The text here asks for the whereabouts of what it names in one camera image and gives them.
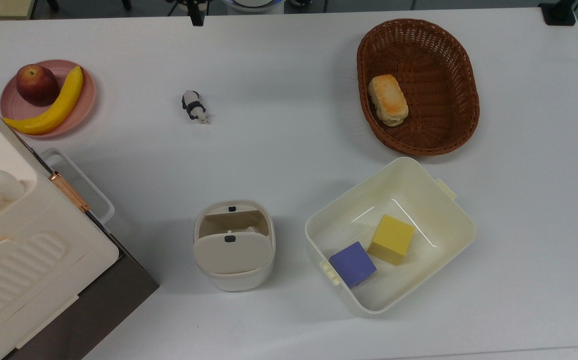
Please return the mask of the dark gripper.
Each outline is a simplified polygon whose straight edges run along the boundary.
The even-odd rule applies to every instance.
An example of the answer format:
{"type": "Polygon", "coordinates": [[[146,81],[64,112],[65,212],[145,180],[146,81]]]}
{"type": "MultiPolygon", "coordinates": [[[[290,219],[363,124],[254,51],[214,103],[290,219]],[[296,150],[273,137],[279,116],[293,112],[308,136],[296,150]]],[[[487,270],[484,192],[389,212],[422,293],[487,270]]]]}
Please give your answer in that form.
{"type": "Polygon", "coordinates": [[[178,5],[183,8],[190,8],[190,19],[194,27],[202,27],[205,20],[205,8],[209,6],[210,0],[178,0],[178,5]]]}

